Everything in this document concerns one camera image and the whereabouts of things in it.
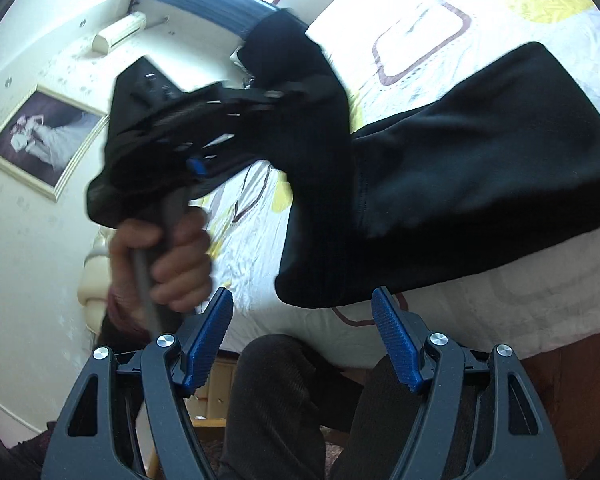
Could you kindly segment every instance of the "cream leather cushion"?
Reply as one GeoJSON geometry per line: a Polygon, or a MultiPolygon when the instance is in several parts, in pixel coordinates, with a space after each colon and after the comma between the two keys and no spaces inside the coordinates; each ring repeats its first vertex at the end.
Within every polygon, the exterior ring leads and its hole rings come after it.
{"type": "Polygon", "coordinates": [[[93,242],[93,249],[85,258],[84,270],[78,286],[78,301],[84,307],[85,323],[95,335],[100,333],[102,319],[107,309],[107,297],[111,285],[108,247],[114,233],[114,229],[100,228],[93,242]]]}

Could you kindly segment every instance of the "bed sheet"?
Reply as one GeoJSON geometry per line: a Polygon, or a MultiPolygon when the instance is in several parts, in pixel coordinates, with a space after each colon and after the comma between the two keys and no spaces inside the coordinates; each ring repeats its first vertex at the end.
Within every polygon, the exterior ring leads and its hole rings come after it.
{"type": "MultiPolygon", "coordinates": [[[[352,103],[352,126],[422,106],[509,50],[543,43],[600,112],[600,13],[591,0],[335,0],[308,34],[352,103]]],[[[372,367],[384,355],[369,302],[303,310],[274,291],[292,197],[260,162],[209,197],[214,279],[234,293],[223,348],[287,333],[329,361],[372,367]]],[[[432,330],[524,358],[600,332],[600,229],[498,269],[397,295],[432,330]]]]}

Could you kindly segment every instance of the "blue gripper pad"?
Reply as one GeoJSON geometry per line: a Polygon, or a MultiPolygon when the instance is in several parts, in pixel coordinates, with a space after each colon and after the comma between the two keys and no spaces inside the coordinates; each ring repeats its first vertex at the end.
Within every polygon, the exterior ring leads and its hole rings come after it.
{"type": "Polygon", "coordinates": [[[422,342],[412,341],[395,311],[391,295],[384,287],[374,290],[371,311],[398,380],[406,384],[413,393],[419,393],[425,383],[420,373],[419,352],[422,342]]]}
{"type": "Polygon", "coordinates": [[[205,319],[198,333],[193,334],[195,339],[187,341],[190,348],[182,386],[189,394],[205,385],[233,315],[234,297],[222,287],[218,288],[205,311],[197,314],[205,319]]]}

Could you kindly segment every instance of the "person's leg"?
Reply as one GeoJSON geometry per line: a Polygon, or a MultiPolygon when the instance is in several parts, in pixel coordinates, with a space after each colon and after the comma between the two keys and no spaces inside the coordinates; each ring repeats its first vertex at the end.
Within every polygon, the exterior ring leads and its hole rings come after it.
{"type": "MultiPolygon", "coordinates": [[[[331,469],[332,480],[388,480],[407,442],[421,397],[400,384],[388,356],[365,385],[349,441],[331,469]]],[[[443,479],[462,473],[475,415],[475,390],[464,388],[454,445],[443,479]]]]}
{"type": "Polygon", "coordinates": [[[349,431],[362,386],[285,335],[244,349],[235,373],[221,480],[322,480],[320,425],[349,431]]]}

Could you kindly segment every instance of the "framed wedding photo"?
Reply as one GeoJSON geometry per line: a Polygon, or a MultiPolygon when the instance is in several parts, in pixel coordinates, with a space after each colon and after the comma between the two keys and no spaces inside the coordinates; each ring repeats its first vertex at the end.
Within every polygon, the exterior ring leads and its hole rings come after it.
{"type": "Polygon", "coordinates": [[[109,117],[37,86],[0,126],[0,169],[57,202],[109,117]]]}

